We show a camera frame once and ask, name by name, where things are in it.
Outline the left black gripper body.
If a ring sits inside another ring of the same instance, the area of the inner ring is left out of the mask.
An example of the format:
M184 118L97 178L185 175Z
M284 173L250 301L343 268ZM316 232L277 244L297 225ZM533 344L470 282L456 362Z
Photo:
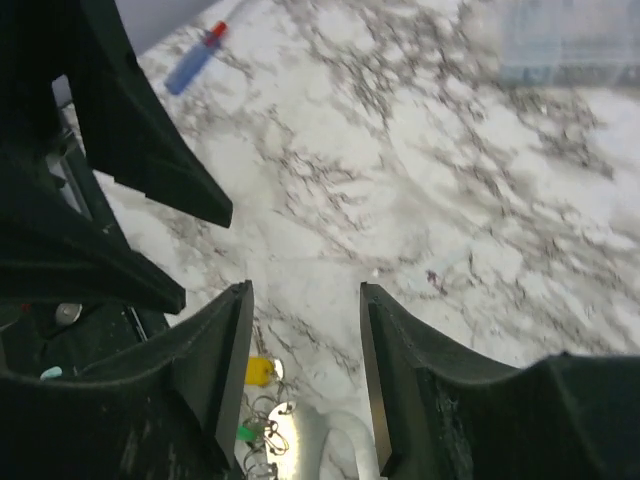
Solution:
M164 316L121 303L1 310L3 380L131 380L170 364Z

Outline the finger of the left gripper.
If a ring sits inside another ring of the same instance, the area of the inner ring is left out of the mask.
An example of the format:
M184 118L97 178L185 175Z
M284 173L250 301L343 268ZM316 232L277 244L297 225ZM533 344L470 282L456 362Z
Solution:
M117 302L176 314L183 287L131 249L113 220L61 194L43 148L1 144L1 299Z
M233 204L176 129L112 1L53 1L49 20L91 166L147 198L222 227Z

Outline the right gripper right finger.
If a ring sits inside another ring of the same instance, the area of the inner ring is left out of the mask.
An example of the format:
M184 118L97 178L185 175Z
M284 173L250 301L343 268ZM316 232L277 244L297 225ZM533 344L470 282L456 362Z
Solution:
M367 283L360 329L383 477L638 477L637 357L562 353L514 368Z

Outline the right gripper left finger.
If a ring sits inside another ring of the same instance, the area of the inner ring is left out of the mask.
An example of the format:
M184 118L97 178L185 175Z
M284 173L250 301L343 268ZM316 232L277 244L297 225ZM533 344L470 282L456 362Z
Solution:
M62 332L6 309L5 479L238 479L236 429L253 322L250 282L139 341L104 305Z

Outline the green tagged key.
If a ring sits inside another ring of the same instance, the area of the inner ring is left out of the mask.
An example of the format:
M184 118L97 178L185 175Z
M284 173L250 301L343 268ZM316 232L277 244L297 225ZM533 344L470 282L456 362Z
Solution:
M258 423L241 424L236 430L238 441L254 444L263 435L263 427Z

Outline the yellow tagged key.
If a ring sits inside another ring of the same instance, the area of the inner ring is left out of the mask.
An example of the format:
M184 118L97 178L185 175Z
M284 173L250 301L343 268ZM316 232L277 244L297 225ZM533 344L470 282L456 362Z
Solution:
M245 384L266 387L284 379L284 365L281 360L262 356L250 356L247 362Z

